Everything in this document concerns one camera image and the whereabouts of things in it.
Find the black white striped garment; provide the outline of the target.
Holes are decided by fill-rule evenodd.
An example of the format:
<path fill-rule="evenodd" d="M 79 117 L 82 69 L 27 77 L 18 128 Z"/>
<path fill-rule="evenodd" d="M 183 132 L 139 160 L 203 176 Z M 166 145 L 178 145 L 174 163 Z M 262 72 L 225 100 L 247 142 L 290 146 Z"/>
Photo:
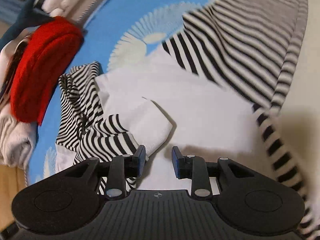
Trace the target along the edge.
<path fill-rule="evenodd" d="M 111 161 L 146 149 L 151 171 L 132 189 L 187 189 L 169 164 L 186 155 L 225 156 L 297 191 L 305 201 L 299 232 L 319 239 L 315 162 L 297 145 L 318 133 L 302 109 L 308 0 L 211 0 L 179 17 L 166 37 L 167 10 L 140 19 L 122 36 L 103 73 L 98 62 L 60 76 L 56 170 L 88 158 Z"/>

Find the white folded blanket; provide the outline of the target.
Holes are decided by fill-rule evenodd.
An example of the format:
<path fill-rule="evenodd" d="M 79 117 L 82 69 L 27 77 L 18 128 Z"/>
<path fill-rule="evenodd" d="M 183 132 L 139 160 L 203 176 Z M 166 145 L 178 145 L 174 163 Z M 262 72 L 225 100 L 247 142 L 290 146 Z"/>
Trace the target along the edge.
<path fill-rule="evenodd" d="M 10 99 L 13 79 L 30 38 L 12 40 L 1 50 L 1 164 L 22 170 L 35 148 L 37 125 L 18 121 L 11 112 Z"/>

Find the red folded blanket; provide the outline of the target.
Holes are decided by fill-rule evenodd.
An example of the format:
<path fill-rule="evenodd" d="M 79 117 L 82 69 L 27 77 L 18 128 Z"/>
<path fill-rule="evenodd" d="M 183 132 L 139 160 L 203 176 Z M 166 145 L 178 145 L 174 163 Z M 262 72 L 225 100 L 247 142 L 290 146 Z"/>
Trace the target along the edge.
<path fill-rule="evenodd" d="M 18 121 L 42 124 L 58 79 L 83 40 L 81 29 L 60 16 L 33 32 L 10 92 L 11 112 Z"/>

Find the blue white floral bedsheet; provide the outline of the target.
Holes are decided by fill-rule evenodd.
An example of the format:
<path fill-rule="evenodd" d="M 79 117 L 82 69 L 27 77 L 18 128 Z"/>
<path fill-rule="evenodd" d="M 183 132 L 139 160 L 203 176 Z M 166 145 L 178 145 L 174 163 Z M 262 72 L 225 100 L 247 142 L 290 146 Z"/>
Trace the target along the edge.
<path fill-rule="evenodd" d="M 73 66 L 100 62 L 103 71 L 137 61 L 179 31 L 182 15 L 213 0 L 103 0 L 85 21 Z"/>

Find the white round plush toy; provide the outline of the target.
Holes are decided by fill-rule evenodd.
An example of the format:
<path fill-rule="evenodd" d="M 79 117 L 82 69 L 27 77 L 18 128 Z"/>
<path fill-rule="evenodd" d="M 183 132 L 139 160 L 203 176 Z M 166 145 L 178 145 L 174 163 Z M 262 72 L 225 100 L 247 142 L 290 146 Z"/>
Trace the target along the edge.
<path fill-rule="evenodd" d="M 44 0 L 41 9 L 50 17 L 65 17 L 70 5 L 71 0 Z"/>

